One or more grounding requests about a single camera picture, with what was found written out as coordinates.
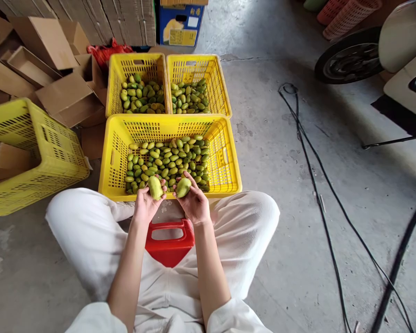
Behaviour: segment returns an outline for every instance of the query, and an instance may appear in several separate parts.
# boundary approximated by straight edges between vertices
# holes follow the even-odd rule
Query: person
[[[270,332],[243,299],[277,227],[277,204],[244,191],[210,208],[184,175],[192,186],[177,200],[196,245],[173,268],[145,251],[148,225],[165,194],[155,201],[147,187],[140,189],[133,205],[77,188],[52,199],[46,220],[93,301],[67,333]],[[117,222],[130,216],[125,233]]]

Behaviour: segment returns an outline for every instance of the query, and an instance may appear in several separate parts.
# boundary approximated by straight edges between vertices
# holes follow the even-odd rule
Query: pile of mangoes
[[[120,91],[123,113],[166,113],[163,86],[154,81],[147,85],[139,74],[130,75]]]
[[[144,188],[148,180],[155,175],[159,176],[159,180],[165,179],[168,191],[172,191],[176,179],[185,178],[184,171],[191,174],[202,191],[208,192],[209,145],[209,140],[204,140],[202,135],[194,135],[192,138],[189,136],[173,138],[170,142],[130,144],[129,149],[133,151],[139,149],[140,156],[134,153],[127,156],[125,177],[127,193],[136,194],[138,189]],[[142,155],[147,155],[148,158],[144,159]]]
[[[171,83],[172,113],[211,113],[206,89],[206,79],[191,83]]]

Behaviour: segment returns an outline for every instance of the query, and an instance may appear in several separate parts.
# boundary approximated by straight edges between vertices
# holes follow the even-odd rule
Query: red plastic stool
[[[153,231],[164,229],[181,229],[184,235],[177,239],[155,240]],[[190,220],[181,219],[179,222],[149,224],[145,249],[165,267],[177,265],[188,251],[194,246],[194,231]]]

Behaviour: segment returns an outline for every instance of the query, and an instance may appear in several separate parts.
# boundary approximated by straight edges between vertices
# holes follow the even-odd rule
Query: wheel
[[[381,27],[374,27],[357,31],[329,47],[316,63],[316,79],[345,84],[380,73],[383,70],[378,53],[380,30]]]

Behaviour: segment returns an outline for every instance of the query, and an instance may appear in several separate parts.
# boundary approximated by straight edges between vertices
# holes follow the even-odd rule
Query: red plastic bag
[[[119,45],[116,42],[116,39],[113,37],[111,41],[111,47],[107,48],[103,45],[97,45],[96,47],[89,45],[86,50],[88,53],[92,54],[94,58],[96,58],[100,69],[104,72],[108,72],[108,63],[110,61],[110,57],[112,54],[115,53],[133,53],[133,49],[131,46],[126,44]]]

